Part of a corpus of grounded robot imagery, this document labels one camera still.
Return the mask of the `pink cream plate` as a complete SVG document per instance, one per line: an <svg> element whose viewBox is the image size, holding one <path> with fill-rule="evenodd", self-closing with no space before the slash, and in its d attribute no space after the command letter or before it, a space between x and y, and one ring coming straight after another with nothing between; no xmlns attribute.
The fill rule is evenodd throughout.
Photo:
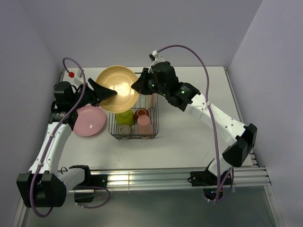
<svg viewBox="0 0 303 227"><path fill-rule="evenodd" d="M147 110L153 108L157 102L157 94L146 95L145 96L145 108Z"/></svg>

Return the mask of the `orange plastic plate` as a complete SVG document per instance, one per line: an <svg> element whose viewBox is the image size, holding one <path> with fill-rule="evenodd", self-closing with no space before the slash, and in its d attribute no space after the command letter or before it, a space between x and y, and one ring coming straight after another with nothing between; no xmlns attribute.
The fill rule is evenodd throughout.
<svg viewBox="0 0 303 227"><path fill-rule="evenodd" d="M110 113L122 113L133 107L140 94L131 88L138 80L133 71L125 66L111 66L102 71L96 79L96 83L117 92L99 105Z"/></svg>

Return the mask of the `orange black mug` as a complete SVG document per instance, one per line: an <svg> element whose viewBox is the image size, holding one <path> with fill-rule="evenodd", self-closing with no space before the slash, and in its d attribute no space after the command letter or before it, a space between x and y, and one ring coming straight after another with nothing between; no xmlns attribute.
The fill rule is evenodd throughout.
<svg viewBox="0 0 303 227"><path fill-rule="evenodd" d="M143 115L146 115L146 116L150 116L150 113L149 113L149 111L147 110L147 109L145 109L145 108L139 108L139 109L137 109L136 111L135 111L135 113L134 113L134 119L137 121L138 120L138 118L140 117L140 116L143 116Z"/></svg>

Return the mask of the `pink plastic plate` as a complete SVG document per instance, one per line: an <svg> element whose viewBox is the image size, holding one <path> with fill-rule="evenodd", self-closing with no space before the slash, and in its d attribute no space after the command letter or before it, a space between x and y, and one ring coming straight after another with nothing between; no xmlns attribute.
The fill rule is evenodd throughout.
<svg viewBox="0 0 303 227"><path fill-rule="evenodd" d="M73 132L77 136L90 137L99 133L106 123L106 114L100 107L86 105L77 110Z"/></svg>

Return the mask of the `lime green bowl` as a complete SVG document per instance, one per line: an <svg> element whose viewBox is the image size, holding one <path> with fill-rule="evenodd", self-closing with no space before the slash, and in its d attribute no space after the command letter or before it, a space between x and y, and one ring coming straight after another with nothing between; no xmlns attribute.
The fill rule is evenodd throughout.
<svg viewBox="0 0 303 227"><path fill-rule="evenodd" d="M116 114L116 122L119 126L121 125L133 126L135 123L133 111L129 109L125 112Z"/></svg>

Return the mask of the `speckled ceramic small cup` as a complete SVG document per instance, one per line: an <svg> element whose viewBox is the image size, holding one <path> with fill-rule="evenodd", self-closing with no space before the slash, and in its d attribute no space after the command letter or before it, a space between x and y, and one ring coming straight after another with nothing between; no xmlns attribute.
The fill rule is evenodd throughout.
<svg viewBox="0 0 303 227"><path fill-rule="evenodd" d="M118 132L120 139L127 140L130 138L132 129L129 125L121 125Z"/></svg>

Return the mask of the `salmon pink cup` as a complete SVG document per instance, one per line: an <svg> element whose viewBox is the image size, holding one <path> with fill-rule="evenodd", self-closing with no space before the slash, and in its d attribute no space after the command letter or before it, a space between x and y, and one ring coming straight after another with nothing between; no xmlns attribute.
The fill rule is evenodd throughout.
<svg viewBox="0 0 303 227"><path fill-rule="evenodd" d="M151 139L153 127L149 116L141 115L137 119L137 133L141 139Z"/></svg>

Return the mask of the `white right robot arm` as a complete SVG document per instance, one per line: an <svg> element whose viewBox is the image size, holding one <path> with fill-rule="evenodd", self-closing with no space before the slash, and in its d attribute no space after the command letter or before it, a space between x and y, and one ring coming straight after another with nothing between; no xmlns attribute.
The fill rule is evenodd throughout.
<svg viewBox="0 0 303 227"><path fill-rule="evenodd" d="M228 148L220 153L215 145L215 160L206 169L205 180L209 184L216 184L230 168L241 167L255 145L258 130L254 124L246 125L235 120L212 104L196 87L180 82L175 69L167 61L144 68L131 87L142 95L165 97L170 105L212 128L215 141L219 136L224 139Z"/></svg>

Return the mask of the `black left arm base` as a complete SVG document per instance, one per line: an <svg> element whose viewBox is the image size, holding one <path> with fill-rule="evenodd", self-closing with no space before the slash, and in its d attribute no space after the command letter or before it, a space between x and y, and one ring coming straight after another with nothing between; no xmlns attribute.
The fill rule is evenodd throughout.
<svg viewBox="0 0 303 227"><path fill-rule="evenodd" d="M107 188L107 175L91 175L88 183L81 183L75 186L73 189L76 191L88 190L93 188L93 192L75 192L74 200L76 203L91 203L96 195L98 188Z"/></svg>

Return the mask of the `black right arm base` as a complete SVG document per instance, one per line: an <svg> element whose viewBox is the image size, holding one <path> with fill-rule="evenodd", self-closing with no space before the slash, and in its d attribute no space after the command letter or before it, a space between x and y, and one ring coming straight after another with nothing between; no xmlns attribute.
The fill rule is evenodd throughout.
<svg viewBox="0 0 303 227"><path fill-rule="evenodd" d="M223 183L225 176L227 175L227 171L225 171L220 176L220 183ZM192 171L190 172L190 177L187 181L193 186L217 186L217 176L210 173L208 170L204 171ZM223 185L230 185L232 183L232 176L229 173L228 177L226 177Z"/></svg>

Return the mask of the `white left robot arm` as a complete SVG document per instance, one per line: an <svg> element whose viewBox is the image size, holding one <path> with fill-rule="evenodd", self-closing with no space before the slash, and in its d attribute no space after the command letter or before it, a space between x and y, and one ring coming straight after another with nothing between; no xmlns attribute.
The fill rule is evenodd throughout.
<svg viewBox="0 0 303 227"><path fill-rule="evenodd" d="M28 172L17 177L18 190L26 207L61 207L68 191L93 186L87 165L70 166L66 173L59 175L59 161L65 143L75 127L77 110L89 105L98 106L101 101L116 94L116 91L103 87L92 79L77 89L73 89L68 81L54 86L54 101L40 152Z"/></svg>

